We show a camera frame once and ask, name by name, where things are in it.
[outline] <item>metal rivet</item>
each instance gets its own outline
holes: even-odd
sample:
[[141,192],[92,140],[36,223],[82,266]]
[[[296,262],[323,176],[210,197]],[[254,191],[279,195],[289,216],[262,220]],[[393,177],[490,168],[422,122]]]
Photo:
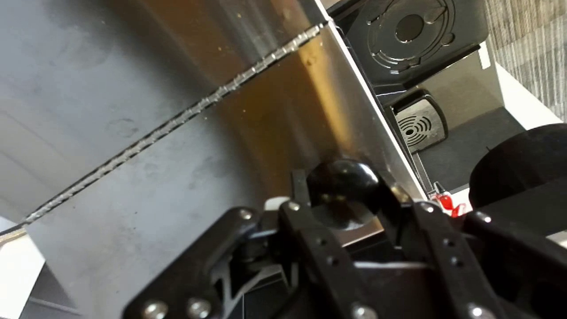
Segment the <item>metal rivet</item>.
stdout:
[[476,216],[485,221],[485,223],[489,223],[492,221],[492,218],[483,212],[476,212]]
[[354,319],[378,319],[376,311],[364,305],[355,305],[352,310],[352,316]]
[[242,217],[242,219],[250,219],[252,218],[252,213],[249,210],[241,209],[240,216]]
[[289,204],[287,205],[292,211],[298,211],[299,210],[299,204],[295,203],[295,202],[289,202]]
[[433,208],[433,206],[431,206],[430,204],[426,203],[426,202],[422,202],[421,206],[428,212],[433,213],[433,211],[435,211],[435,208]]
[[205,319],[211,313],[211,303],[201,298],[190,298],[187,303],[187,316],[190,319]]
[[490,310],[473,303],[468,304],[468,315],[471,319],[496,319]]
[[146,303],[142,312],[144,319],[164,319],[167,314],[167,304],[163,301],[151,300]]

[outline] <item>stainless steel panel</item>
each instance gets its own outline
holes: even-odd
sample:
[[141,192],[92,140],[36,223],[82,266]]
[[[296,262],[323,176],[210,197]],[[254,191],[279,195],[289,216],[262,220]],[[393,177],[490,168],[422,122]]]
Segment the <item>stainless steel panel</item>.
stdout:
[[27,230],[81,311],[116,318],[228,208],[288,195],[291,169],[363,158],[423,197],[393,140],[328,26]]
[[0,5],[0,215],[40,204],[325,20],[317,1]]

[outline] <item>metal bolt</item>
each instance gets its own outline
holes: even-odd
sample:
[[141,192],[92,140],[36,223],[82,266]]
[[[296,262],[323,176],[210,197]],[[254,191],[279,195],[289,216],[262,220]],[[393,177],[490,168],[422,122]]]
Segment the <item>metal bolt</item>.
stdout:
[[299,207],[300,207],[299,204],[298,204],[298,203],[295,203],[295,202],[289,202],[289,204],[287,204],[287,206],[289,206],[289,208],[290,208],[292,211],[298,211],[298,210],[299,210]]
[[426,203],[426,202],[421,202],[421,206],[428,212],[433,213],[433,211],[435,211],[435,208],[433,208],[433,206],[431,206],[430,204]]
[[468,304],[468,315],[471,319],[496,319],[490,310],[476,304]]
[[241,209],[240,216],[242,217],[242,219],[250,219],[252,218],[252,212],[246,209]]
[[486,223],[489,223],[492,221],[492,218],[490,216],[488,216],[487,214],[483,213],[483,212],[476,212],[476,216],[482,220],[484,220]]
[[353,306],[352,316],[353,319],[378,319],[376,311],[364,305]]
[[151,300],[146,303],[142,312],[144,319],[164,319],[167,314],[167,304],[163,301]]
[[211,313],[211,303],[201,298],[190,298],[187,303],[187,316],[190,319],[205,319]]

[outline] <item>red object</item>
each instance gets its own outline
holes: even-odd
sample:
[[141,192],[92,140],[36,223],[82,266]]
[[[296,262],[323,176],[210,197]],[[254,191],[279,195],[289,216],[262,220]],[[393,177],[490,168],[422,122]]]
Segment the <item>red object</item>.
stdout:
[[451,211],[451,217],[457,218],[459,216],[462,216],[463,214],[465,214],[464,210],[466,209],[466,207],[467,205],[465,204],[459,204],[457,207],[455,207],[455,209]]
[[441,194],[437,197],[437,200],[441,203],[444,209],[450,211],[453,209],[453,200],[451,199],[451,195],[449,193]]

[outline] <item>metal sheet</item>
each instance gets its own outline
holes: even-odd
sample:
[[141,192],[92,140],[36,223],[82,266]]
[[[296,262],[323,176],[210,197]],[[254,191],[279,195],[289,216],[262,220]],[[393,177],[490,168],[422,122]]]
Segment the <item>metal sheet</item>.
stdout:
[[88,317],[122,307],[224,211],[337,156],[423,197],[334,26],[27,227]]
[[19,221],[260,57],[317,1],[0,5],[0,215]]

